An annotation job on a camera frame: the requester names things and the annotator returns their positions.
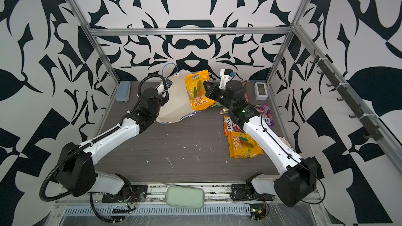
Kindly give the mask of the red fruit candy bag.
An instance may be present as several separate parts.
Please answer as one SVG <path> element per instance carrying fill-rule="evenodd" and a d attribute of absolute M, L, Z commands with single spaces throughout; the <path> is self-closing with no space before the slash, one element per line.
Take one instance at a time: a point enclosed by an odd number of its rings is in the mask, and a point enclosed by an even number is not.
<path fill-rule="evenodd" d="M 220 103 L 232 113 L 246 106 L 245 88 L 242 86 L 242 83 L 235 80 L 227 82 Z"/>

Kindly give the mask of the purple candy packet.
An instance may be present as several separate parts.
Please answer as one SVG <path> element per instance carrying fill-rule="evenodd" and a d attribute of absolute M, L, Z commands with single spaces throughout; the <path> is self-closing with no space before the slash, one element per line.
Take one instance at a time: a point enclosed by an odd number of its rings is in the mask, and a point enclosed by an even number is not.
<path fill-rule="evenodd" d="M 270 127 L 274 126 L 274 119 L 271 115 L 269 104 L 259 104 L 255 106 L 257 111 L 262 115 L 263 121 Z"/>

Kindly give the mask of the yellow snack packet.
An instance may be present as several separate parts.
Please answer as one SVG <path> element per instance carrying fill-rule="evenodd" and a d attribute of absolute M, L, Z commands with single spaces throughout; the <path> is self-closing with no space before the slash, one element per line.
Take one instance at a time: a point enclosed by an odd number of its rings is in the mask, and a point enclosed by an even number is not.
<path fill-rule="evenodd" d="M 194 111 L 205 110 L 215 103 L 214 100 L 205 96 L 206 90 L 203 83 L 208 80 L 210 80 L 210 77 L 207 70 L 193 73 L 185 77 L 185 87 L 191 108 Z"/>
<path fill-rule="evenodd" d="M 251 159 L 264 154 L 263 149 L 248 134 L 230 132 L 227 136 L 229 155 L 235 159 Z"/>

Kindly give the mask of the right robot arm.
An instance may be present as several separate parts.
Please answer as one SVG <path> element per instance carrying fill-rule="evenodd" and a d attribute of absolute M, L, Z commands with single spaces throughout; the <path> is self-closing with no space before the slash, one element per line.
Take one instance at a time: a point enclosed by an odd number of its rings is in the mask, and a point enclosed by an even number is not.
<path fill-rule="evenodd" d="M 276 180 L 262 174 L 252 178 L 255 192 L 275 195 L 282 203 L 293 207 L 316 190 L 321 181 L 316 160 L 302 158 L 272 131 L 262 114 L 246 101 L 241 82 L 230 80 L 223 89 L 209 81 L 203 86 L 205 96 L 228 109 L 231 120 L 258 143 L 278 171 Z"/>

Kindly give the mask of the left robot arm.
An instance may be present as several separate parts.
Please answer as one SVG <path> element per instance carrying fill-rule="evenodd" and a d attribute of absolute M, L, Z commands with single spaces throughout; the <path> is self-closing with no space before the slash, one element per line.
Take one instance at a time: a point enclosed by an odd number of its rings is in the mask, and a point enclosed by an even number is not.
<path fill-rule="evenodd" d="M 134 195 L 131 183 L 120 174 L 98 172 L 95 165 L 115 148 L 146 131 L 158 118 L 161 107 L 169 100 L 172 81 L 157 74 L 161 84 L 142 90 L 143 84 L 153 77 L 147 76 L 139 83 L 137 102 L 117 125 L 93 139 L 80 144 L 68 143 L 63 147 L 58 163 L 39 189 L 41 201 L 54 202 L 69 195 L 89 194 L 97 218 L 106 223 L 117 223 L 116 219 L 106 218 L 96 210 L 93 195 L 117 196 L 119 202 L 126 204 Z"/>

